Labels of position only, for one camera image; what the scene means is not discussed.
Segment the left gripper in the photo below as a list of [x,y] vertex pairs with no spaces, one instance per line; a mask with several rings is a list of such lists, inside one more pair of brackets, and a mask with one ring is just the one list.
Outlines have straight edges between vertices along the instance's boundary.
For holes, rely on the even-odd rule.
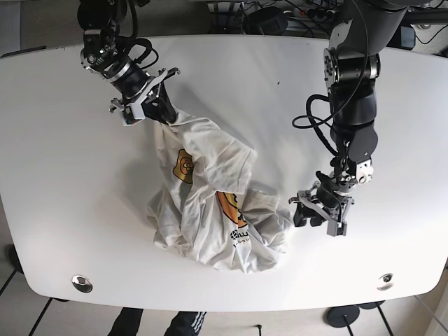
[[289,203],[297,204],[293,222],[295,227],[304,227],[310,224],[318,227],[329,221],[346,221],[346,216],[354,198],[351,192],[355,183],[337,184],[336,188],[329,183],[316,181],[308,190],[300,190]]

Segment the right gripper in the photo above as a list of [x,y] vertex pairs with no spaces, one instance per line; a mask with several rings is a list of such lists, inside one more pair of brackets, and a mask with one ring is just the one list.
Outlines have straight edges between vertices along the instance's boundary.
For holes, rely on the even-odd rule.
[[177,67],[169,70],[163,68],[159,70],[158,76],[151,76],[144,72],[148,79],[140,91],[130,98],[112,99],[108,111],[110,113],[117,111],[122,117],[122,111],[125,106],[135,103],[141,105],[143,113],[147,118],[165,125],[174,123],[176,121],[176,110],[167,94],[165,81],[180,73]]

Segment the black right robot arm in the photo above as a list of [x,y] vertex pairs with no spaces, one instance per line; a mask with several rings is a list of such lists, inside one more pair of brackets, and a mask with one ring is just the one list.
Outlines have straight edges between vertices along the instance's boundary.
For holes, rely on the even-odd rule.
[[81,65],[101,76],[121,94],[111,100],[110,113],[119,112],[123,125],[146,118],[161,124],[177,119],[165,81],[180,73],[176,67],[150,75],[146,69],[159,60],[147,38],[139,38],[136,7],[148,1],[80,1],[77,20],[83,30]]

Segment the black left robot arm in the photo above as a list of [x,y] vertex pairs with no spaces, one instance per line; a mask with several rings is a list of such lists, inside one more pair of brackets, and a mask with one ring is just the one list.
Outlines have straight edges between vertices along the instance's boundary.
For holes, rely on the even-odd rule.
[[356,186],[369,183],[377,144],[375,83],[380,75],[380,52],[393,38],[411,1],[345,1],[324,50],[325,95],[306,101],[304,118],[332,153],[331,174],[316,172],[317,181],[300,190],[296,227],[328,225],[328,234],[345,235],[346,215],[354,204]]

